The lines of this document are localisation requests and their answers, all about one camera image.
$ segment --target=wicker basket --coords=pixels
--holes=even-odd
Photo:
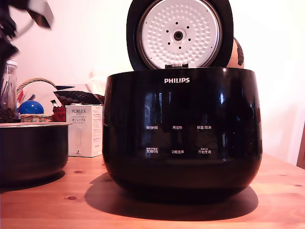
[[[21,91],[26,85],[29,85],[33,82],[45,82],[51,84],[53,87],[56,88],[56,85],[47,79],[43,78],[34,78],[25,81],[17,88],[17,98],[19,97]],[[40,123],[40,122],[51,122],[52,121],[52,114],[21,114],[21,122],[23,123]]]

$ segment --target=rice cooker lid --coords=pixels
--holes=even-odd
[[[234,28],[228,0],[133,0],[127,48],[134,70],[227,67]]]

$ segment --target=blue object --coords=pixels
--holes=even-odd
[[[34,100],[28,100],[22,103],[19,107],[19,112],[21,115],[23,114],[43,114],[43,106],[34,101]]]

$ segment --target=white box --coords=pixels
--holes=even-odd
[[[66,106],[69,126],[69,156],[95,157],[102,154],[103,106]]]

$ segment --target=coffee beans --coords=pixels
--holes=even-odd
[[[7,110],[0,111],[0,123],[15,123],[15,113],[8,108]]]

